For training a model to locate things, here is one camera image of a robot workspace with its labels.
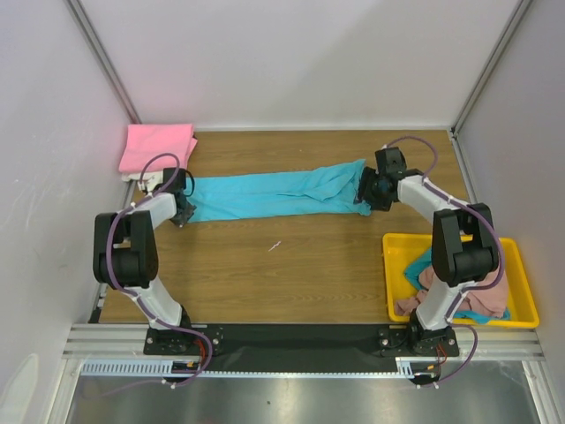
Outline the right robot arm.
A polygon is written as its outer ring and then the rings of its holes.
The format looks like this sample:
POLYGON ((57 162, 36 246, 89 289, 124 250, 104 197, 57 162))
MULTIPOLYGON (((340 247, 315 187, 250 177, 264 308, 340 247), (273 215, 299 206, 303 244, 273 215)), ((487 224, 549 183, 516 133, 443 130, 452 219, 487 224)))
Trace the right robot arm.
POLYGON ((433 226, 431 259, 435 279, 424 301, 410 314, 403 345, 428 354, 448 340, 457 308, 469 292, 489 290, 502 280, 505 256, 490 208, 465 203, 407 167, 399 148, 375 152, 376 167, 363 170, 357 203, 389 211, 395 202, 413 208, 433 226))

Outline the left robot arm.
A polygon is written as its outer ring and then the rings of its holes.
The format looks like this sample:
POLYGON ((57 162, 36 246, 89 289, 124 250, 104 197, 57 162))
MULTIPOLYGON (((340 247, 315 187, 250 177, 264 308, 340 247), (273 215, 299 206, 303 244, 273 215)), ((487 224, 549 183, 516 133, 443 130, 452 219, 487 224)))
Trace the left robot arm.
POLYGON ((122 292, 146 316, 147 355, 185 353, 197 338, 185 308, 158 277, 154 234, 167 221, 179 228, 189 222, 196 207, 188 201, 193 190, 187 190, 186 183, 193 181, 187 170, 167 168, 162 182, 139 203, 94 219, 94 278, 122 292))

